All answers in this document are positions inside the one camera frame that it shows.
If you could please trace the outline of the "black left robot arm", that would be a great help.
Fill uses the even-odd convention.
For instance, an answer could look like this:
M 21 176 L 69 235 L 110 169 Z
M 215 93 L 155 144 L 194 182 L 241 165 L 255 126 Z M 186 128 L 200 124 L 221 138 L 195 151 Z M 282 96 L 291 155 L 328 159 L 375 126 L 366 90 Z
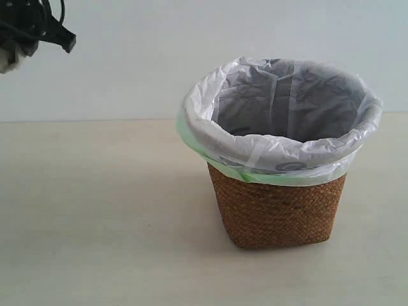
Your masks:
M 43 30 L 43 8 L 39 1 L 1 1 L 1 73 L 18 68 L 38 49 Z

